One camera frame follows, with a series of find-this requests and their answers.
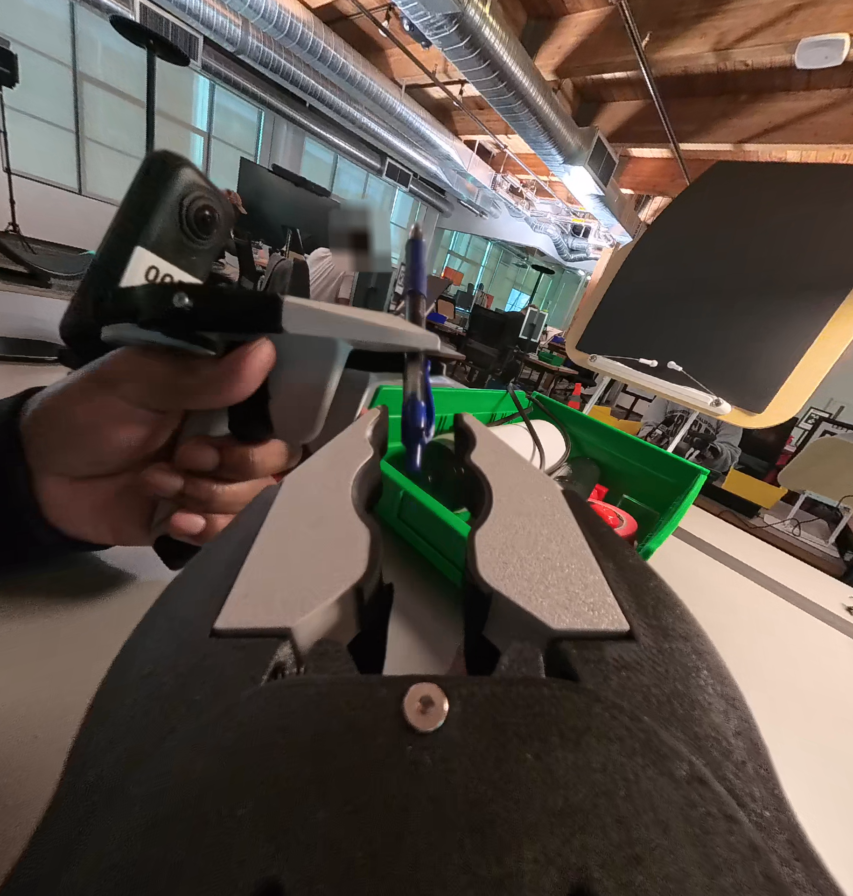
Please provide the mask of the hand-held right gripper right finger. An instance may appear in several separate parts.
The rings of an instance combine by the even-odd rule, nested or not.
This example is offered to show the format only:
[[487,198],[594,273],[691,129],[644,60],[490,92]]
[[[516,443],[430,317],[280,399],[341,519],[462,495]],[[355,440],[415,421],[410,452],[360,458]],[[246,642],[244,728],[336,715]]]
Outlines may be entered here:
[[464,662],[525,644],[619,641],[631,627],[571,503],[555,482],[475,417],[455,418],[471,481],[464,567]]

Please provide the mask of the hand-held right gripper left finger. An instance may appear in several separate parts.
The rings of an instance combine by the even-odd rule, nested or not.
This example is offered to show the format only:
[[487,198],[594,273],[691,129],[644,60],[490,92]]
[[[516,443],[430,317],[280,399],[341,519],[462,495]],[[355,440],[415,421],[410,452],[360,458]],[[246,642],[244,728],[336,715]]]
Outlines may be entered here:
[[349,647],[381,580],[373,506],[388,412],[368,410],[289,473],[240,566],[212,633]]

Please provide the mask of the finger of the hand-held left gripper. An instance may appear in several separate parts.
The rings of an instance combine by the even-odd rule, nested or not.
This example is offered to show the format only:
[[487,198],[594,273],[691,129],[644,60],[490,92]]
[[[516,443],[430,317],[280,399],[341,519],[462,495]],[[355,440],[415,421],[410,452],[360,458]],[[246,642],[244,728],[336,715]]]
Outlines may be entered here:
[[299,448],[317,438],[351,352],[343,340],[271,337],[276,359],[267,380],[273,436]]
[[284,334],[325,338],[355,350],[442,355],[443,343],[423,326],[385,312],[284,297]]

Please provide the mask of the blue handled tool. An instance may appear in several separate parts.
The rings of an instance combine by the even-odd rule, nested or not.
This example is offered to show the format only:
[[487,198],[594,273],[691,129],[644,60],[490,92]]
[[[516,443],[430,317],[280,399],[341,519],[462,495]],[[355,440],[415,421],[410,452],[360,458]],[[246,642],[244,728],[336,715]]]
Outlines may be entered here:
[[[420,329],[427,318],[426,243],[420,223],[410,229],[405,251],[405,317]],[[434,404],[430,383],[430,361],[426,355],[408,353],[402,375],[403,401],[401,442],[405,448],[406,470],[421,473],[425,449],[434,435]]]

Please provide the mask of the green plastic bin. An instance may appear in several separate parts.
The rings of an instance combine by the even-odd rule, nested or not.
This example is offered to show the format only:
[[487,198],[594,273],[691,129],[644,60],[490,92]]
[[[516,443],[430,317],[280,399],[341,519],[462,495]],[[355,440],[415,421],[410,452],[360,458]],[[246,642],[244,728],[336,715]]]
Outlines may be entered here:
[[[649,559],[676,530],[698,497],[708,471],[677,454],[591,418],[538,392],[517,392],[534,423],[547,421],[566,433],[568,460],[591,459],[600,469],[609,504],[637,522],[636,552]],[[400,438],[402,388],[379,385],[365,409],[388,409],[388,446],[381,462],[383,488],[376,505],[379,521],[413,547],[455,585],[465,568],[469,515],[437,502],[406,475]]]

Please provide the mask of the person's left hand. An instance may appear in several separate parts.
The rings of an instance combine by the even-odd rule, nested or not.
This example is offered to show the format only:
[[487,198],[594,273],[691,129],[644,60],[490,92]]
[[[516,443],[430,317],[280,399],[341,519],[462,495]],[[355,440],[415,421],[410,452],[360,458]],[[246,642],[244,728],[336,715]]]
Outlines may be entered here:
[[276,362],[266,338],[221,358],[123,348],[36,393],[20,417],[34,495],[62,534],[104,546],[150,546],[164,531],[213,540],[300,451],[277,440],[243,444],[201,435],[176,445],[186,416],[251,397]]

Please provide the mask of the red round tool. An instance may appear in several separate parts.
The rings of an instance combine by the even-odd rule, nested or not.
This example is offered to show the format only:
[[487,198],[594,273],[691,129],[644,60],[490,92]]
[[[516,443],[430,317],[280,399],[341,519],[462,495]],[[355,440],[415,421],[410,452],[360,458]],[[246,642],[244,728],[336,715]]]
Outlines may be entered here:
[[630,544],[635,544],[638,532],[637,521],[628,511],[607,502],[607,495],[607,487],[600,484],[596,485],[589,494],[589,506],[620,538]]

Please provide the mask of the black monitor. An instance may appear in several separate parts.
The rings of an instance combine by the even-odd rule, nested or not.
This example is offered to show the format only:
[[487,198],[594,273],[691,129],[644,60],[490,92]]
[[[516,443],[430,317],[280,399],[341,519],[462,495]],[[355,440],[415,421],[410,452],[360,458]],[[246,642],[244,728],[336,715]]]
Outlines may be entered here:
[[340,206],[331,196],[321,196],[247,158],[239,162],[237,193],[245,209],[238,226],[252,239],[278,250],[288,238],[300,238],[303,253],[329,245],[330,218]]

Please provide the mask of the yellow plastic bin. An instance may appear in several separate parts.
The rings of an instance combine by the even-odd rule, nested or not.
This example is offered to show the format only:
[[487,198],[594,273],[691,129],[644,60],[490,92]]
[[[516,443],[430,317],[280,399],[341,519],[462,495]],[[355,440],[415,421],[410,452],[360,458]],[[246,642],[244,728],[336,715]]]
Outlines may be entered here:
[[754,504],[762,510],[770,510],[789,492],[788,488],[772,485],[737,468],[732,468],[727,473],[720,487],[730,495]]
[[638,436],[638,433],[641,430],[642,422],[641,420],[627,420],[617,417],[613,413],[614,409],[609,407],[602,406],[594,406],[593,408],[585,411],[586,415],[594,420],[599,420],[600,422],[614,428],[620,430],[624,433]]

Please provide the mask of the black round lamp stand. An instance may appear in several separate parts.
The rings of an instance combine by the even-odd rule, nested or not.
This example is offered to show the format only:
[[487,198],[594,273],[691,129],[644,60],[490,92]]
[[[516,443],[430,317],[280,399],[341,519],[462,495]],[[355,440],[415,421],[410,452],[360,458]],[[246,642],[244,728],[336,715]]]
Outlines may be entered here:
[[190,57],[172,40],[140,21],[110,14],[108,22],[120,37],[145,52],[145,155],[150,155],[155,149],[157,63],[164,61],[186,68]]

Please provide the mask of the pale yellow board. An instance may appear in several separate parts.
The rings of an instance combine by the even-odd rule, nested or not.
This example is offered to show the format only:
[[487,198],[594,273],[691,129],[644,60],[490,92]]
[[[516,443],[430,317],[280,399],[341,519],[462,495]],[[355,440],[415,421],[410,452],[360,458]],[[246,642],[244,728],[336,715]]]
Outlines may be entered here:
[[782,527],[794,521],[804,496],[824,498],[853,516],[853,433],[824,435],[810,442],[779,472],[778,483],[799,495]]

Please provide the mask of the black panel with pale rim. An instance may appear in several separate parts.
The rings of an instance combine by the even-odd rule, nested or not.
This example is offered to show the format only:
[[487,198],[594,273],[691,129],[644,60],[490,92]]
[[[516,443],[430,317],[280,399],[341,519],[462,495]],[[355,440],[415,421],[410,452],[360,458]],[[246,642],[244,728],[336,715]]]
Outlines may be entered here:
[[716,162],[598,272],[566,334],[574,363],[774,427],[853,341],[853,165]]

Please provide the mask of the white ceiling sensor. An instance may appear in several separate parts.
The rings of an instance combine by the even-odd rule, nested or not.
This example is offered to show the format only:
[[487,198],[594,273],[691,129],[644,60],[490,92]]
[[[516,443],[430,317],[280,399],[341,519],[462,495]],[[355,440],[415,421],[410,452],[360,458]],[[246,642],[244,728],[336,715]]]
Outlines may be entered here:
[[845,63],[852,43],[852,35],[845,31],[803,37],[794,50],[793,65],[798,71],[835,68]]

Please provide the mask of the thin silver air duct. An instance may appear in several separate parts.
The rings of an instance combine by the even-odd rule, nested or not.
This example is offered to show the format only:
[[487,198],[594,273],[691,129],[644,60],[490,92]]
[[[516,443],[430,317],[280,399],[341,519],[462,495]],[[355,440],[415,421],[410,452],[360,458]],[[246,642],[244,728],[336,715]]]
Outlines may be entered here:
[[300,94],[394,161],[476,210],[458,139],[298,2],[166,1],[161,6],[265,77]]

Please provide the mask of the large silver air duct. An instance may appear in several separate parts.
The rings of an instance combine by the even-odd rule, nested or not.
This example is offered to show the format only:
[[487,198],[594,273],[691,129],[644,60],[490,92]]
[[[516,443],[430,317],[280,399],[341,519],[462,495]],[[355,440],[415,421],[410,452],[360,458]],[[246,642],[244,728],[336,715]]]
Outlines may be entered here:
[[569,192],[608,229],[631,242],[641,221],[615,185],[618,158],[592,126],[578,126],[489,1],[399,1],[402,15],[438,48]]

